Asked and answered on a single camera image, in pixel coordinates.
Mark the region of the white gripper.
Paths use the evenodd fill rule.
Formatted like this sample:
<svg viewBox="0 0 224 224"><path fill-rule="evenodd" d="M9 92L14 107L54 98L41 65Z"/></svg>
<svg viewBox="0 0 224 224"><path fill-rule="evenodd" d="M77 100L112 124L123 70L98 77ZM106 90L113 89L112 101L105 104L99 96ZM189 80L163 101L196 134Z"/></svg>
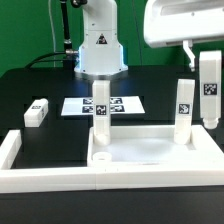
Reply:
<svg viewBox="0 0 224 224"><path fill-rule="evenodd" d="M224 0L148 0L143 32L151 48L183 42L194 72L193 43L224 39Z"/></svg>

